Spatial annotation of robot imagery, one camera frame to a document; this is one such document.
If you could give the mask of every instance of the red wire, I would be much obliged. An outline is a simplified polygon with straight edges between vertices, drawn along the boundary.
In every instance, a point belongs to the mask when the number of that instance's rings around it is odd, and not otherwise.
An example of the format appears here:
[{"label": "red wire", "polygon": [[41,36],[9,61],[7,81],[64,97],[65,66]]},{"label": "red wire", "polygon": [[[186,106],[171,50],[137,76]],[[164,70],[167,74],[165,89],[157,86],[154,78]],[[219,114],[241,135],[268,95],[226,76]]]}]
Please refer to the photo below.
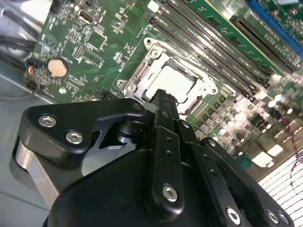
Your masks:
[{"label": "red wire", "polygon": [[297,144],[294,140],[294,133],[292,131],[292,128],[290,127],[289,123],[287,122],[287,119],[286,119],[285,116],[282,116],[282,120],[288,128],[289,136],[291,138],[293,148],[294,148],[294,152],[295,152],[295,162],[294,162],[294,165],[293,165],[293,167],[290,171],[290,185],[293,186],[292,173],[293,173],[294,169],[298,166],[298,163],[299,163],[300,159],[299,159],[298,147],[297,147]]}]

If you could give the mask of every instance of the black plastic bracket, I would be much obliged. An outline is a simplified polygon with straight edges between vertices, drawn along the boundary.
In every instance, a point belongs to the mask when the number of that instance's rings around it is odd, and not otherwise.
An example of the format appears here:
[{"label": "black plastic bracket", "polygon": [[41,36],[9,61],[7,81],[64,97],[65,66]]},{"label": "black plastic bracket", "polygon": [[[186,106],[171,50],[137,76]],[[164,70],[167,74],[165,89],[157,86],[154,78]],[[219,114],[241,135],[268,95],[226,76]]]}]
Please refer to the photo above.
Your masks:
[{"label": "black plastic bracket", "polygon": [[[112,99],[95,102],[34,106],[21,117],[18,135],[26,148],[36,152],[62,168],[79,167],[92,147],[92,133],[101,131],[100,141],[116,122],[138,120],[145,108],[133,99]],[[54,127],[39,124],[41,116],[56,120]],[[83,137],[80,144],[72,144],[66,134],[76,131]]]},{"label": "black plastic bracket", "polygon": [[158,103],[160,109],[154,114],[145,204],[160,222],[168,222],[176,219],[184,208],[179,138],[173,132],[172,117],[172,113],[178,112],[173,99],[163,90],[156,93],[153,101]]}]

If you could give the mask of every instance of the motherboard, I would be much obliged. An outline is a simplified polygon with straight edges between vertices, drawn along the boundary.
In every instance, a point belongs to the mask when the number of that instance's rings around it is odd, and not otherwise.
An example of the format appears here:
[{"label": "motherboard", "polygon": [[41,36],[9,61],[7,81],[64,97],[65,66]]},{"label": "motherboard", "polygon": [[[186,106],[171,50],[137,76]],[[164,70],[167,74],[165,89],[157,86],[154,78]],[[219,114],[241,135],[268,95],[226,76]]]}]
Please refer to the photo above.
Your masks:
[{"label": "motherboard", "polygon": [[[27,64],[60,103],[145,103],[164,89],[198,138],[219,141],[243,167],[271,168],[288,149],[282,117],[302,133],[302,7],[301,0],[53,0]],[[252,141],[266,155],[262,164],[246,150]]]}]

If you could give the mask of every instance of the capacitor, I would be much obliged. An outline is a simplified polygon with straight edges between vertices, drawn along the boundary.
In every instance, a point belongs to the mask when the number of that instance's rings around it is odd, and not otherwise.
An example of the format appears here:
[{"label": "capacitor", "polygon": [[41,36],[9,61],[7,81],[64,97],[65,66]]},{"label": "capacitor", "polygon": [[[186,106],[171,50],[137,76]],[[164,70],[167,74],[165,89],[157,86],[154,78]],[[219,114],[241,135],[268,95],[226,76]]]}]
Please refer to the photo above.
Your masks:
[{"label": "capacitor", "polygon": [[222,127],[222,126],[218,126],[217,130],[219,132],[219,135],[221,135],[221,136],[223,136],[223,135],[225,135],[227,133],[227,130],[224,127]]},{"label": "capacitor", "polygon": [[47,68],[53,78],[61,78],[70,73],[69,64],[61,58],[52,58],[49,60]]},{"label": "capacitor", "polygon": [[226,118],[225,123],[228,125],[228,127],[233,127],[235,125],[235,123],[230,118]]},{"label": "capacitor", "polygon": [[293,112],[293,108],[289,107],[288,105],[284,103],[279,103],[278,108],[284,110],[287,114],[291,114]]},{"label": "capacitor", "polygon": [[266,132],[266,127],[264,125],[259,126],[259,129],[262,133]]},{"label": "capacitor", "polygon": [[272,124],[269,122],[264,122],[263,125],[266,127],[266,129],[270,129]]},{"label": "capacitor", "polygon": [[238,139],[241,143],[243,143],[243,142],[245,141],[244,134],[241,133],[241,132],[238,132],[238,133],[236,134],[236,137],[237,137],[237,139]]}]

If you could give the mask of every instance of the black ram slot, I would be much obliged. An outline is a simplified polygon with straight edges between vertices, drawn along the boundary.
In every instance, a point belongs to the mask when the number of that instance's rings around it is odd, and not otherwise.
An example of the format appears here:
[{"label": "black ram slot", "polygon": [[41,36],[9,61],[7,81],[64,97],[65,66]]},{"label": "black ram slot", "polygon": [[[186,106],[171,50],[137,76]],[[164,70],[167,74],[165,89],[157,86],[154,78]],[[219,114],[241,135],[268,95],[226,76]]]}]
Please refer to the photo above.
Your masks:
[{"label": "black ram slot", "polygon": [[227,46],[232,49],[234,52],[236,52],[237,54],[239,54],[241,56],[241,58],[243,58],[248,64],[250,64],[251,66],[254,66],[256,69],[258,69],[259,71],[261,71],[265,76],[269,76],[267,71],[264,71],[262,68],[260,68],[257,64],[255,64],[252,60],[250,60],[248,57],[246,57],[242,52],[240,52],[234,45],[232,45],[230,43],[229,40],[227,40],[224,36],[220,35],[218,33],[217,30],[215,30],[207,21],[205,21],[203,18],[197,16],[197,14],[195,13],[195,11],[193,9],[191,9],[187,2],[187,0],[179,0],[178,4],[187,11],[187,13],[189,13],[191,16],[193,16],[199,23],[201,23],[202,25],[204,25],[205,27],[207,27],[207,29],[209,29],[211,32],[213,32],[214,34],[218,35],[218,37],[224,41]]},{"label": "black ram slot", "polygon": [[251,40],[270,60],[277,64],[283,71],[292,74],[296,69],[280,57],[280,53],[265,40],[243,17],[232,17],[231,22]]}]

